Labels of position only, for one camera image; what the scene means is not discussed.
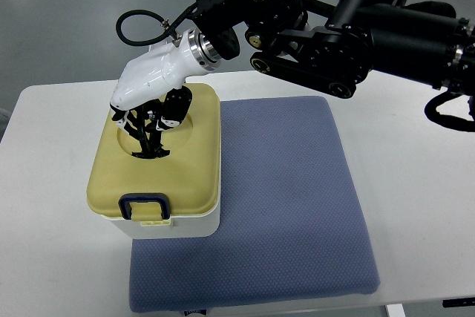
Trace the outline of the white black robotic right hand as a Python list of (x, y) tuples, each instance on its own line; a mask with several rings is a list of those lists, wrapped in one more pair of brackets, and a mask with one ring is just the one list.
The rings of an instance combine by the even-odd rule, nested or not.
[(202, 76), (220, 65), (221, 56), (195, 28), (178, 40), (152, 45), (148, 52), (125, 66), (111, 97), (111, 116), (119, 128), (134, 108), (181, 88), (189, 76)]

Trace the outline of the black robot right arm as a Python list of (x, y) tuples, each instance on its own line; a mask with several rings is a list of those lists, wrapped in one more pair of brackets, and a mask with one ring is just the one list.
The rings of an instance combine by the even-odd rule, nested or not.
[(474, 26), (444, 2), (196, 0), (180, 19), (194, 27), (178, 33), (176, 22), (165, 22), (162, 35), (145, 41), (149, 52), (126, 65), (111, 100), (113, 120), (141, 143), (157, 143), (184, 120), (188, 76), (239, 55), (240, 23), (261, 73), (343, 99), (371, 70), (400, 76), (439, 91), (425, 106), (430, 121), (474, 130), (473, 119), (438, 110), (474, 97)]

